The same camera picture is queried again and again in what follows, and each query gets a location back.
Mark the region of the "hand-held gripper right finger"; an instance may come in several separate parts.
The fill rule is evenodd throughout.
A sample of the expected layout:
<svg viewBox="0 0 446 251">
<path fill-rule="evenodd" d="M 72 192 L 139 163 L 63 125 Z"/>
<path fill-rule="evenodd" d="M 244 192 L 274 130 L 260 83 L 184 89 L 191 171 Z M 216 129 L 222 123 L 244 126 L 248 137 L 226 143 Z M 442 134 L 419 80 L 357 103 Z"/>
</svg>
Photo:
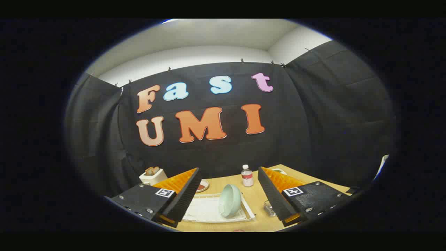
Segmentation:
<svg viewBox="0 0 446 251">
<path fill-rule="evenodd" d="M 351 198 L 322 181 L 304 184 L 265 167 L 259 168 L 258 181 L 285 227 L 325 216 Z"/>
</svg>

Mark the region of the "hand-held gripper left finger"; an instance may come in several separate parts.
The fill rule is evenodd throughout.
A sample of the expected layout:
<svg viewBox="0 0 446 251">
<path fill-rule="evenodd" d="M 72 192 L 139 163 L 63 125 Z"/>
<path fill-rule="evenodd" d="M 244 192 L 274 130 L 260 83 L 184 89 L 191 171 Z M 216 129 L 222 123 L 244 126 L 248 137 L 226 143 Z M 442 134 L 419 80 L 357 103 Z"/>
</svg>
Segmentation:
<svg viewBox="0 0 446 251">
<path fill-rule="evenodd" d="M 201 181 L 200 169 L 196 167 L 154 185 L 137 184 L 110 200 L 148 221 L 177 227 Z"/>
</svg>

